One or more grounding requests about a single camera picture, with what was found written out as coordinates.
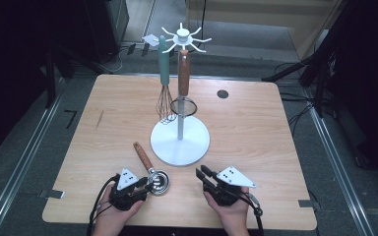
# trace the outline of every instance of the black equipment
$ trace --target black equipment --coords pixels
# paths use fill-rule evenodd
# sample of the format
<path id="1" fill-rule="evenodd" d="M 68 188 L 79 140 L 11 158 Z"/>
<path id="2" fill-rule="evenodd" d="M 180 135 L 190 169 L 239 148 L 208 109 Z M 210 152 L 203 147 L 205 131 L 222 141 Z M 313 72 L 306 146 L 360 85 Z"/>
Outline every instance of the black equipment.
<path id="1" fill-rule="evenodd" d="M 109 194 L 109 201 L 107 203 L 109 204 L 109 206 L 106 206 L 97 215 L 95 215 L 95 212 L 101 207 L 101 205 L 105 204 L 100 204 L 99 200 L 102 196 L 103 191 L 112 181 L 114 181 L 115 184 L 114 186 L 112 186 L 111 192 Z M 89 217 L 88 236 L 92 235 L 94 221 L 105 210 L 111 208 L 112 206 L 116 207 L 119 210 L 129 210 L 131 206 L 137 201 L 145 201 L 147 198 L 147 193 L 150 192 L 153 188 L 153 183 L 147 183 L 148 177 L 143 177 L 137 180 L 137 177 L 126 168 L 122 169 L 121 174 L 116 174 L 115 176 L 109 178 L 109 180 L 107 180 L 103 187 L 100 189 L 96 201 L 94 202 L 94 208 L 92 209 Z"/>
<path id="2" fill-rule="evenodd" d="M 220 173 L 217 173 L 215 171 L 212 171 L 205 165 L 201 165 L 201 170 L 199 170 L 198 168 L 196 169 L 196 177 L 198 177 L 198 179 L 202 181 L 204 191 L 210 193 L 219 206 L 229 207 L 235 204 L 235 202 L 237 202 L 238 200 L 241 200 L 250 205 L 254 209 L 254 215 L 257 219 L 259 235 L 264 235 L 262 219 L 260 218 L 263 215 L 263 211 L 260 209 L 259 201 L 252 194 L 243 193 L 239 185 L 231 185 L 231 179 L 228 178 L 226 173 L 228 172 L 222 171 Z M 229 171 L 229 173 L 237 175 L 237 173 L 234 173 L 231 170 Z M 217 181 L 217 184 L 213 184 L 206 178 L 206 176 L 212 177 Z"/>

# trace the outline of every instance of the wooden handle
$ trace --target wooden handle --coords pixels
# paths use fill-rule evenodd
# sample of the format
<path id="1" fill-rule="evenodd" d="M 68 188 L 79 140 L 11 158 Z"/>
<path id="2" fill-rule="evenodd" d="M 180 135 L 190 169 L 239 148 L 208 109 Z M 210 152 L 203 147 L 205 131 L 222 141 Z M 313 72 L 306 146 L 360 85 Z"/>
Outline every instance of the wooden handle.
<path id="1" fill-rule="evenodd" d="M 188 50 L 180 50 L 179 53 L 179 95 L 187 96 L 189 93 L 190 59 Z"/>
<path id="2" fill-rule="evenodd" d="M 149 160 L 149 157 L 146 155 L 146 152 L 143 150 L 143 148 L 140 146 L 138 142 L 134 143 L 134 148 L 136 149 L 136 152 L 138 156 L 140 157 L 141 162 L 143 162 L 144 167 L 146 167 L 147 171 L 152 169 L 153 168 L 152 162 Z"/>

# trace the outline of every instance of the tape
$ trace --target tape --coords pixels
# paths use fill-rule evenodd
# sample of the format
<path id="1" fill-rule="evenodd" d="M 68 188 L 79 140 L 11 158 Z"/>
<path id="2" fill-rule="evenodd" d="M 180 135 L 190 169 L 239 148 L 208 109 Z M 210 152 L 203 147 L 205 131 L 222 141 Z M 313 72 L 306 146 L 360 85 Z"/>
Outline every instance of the tape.
<path id="1" fill-rule="evenodd" d="M 44 199 L 61 199 L 64 197 L 64 191 L 58 191 L 58 190 L 41 190 L 41 193 L 38 195 L 41 198 Z"/>

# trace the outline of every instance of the black hole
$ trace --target black hole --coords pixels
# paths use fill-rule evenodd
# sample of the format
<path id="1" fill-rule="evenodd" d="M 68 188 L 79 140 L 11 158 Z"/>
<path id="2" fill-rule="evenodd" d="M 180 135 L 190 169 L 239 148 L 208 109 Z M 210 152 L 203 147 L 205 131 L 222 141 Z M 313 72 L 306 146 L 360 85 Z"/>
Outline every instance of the black hole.
<path id="1" fill-rule="evenodd" d="M 228 97 L 228 92 L 226 90 L 224 90 L 224 89 L 221 89 L 221 90 L 219 90 L 217 92 L 217 96 L 219 98 L 222 98 L 222 99 L 227 98 Z"/>

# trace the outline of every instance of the teal handle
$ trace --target teal handle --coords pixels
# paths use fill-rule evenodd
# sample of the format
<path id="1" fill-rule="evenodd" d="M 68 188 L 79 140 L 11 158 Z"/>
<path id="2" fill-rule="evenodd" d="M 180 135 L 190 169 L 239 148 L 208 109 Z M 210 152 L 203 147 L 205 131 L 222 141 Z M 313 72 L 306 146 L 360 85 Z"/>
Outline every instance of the teal handle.
<path id="1" fill-rule="evenodd" d="M 158 67 L 160 70 L 160 82 L 163 86 L 168 86 L 169 83 L 169 59 L 168 53 L 162 53 L 167 50 L 167 45 L 165 44 L 165 37 L 161 35 L 158 38 Z"/>

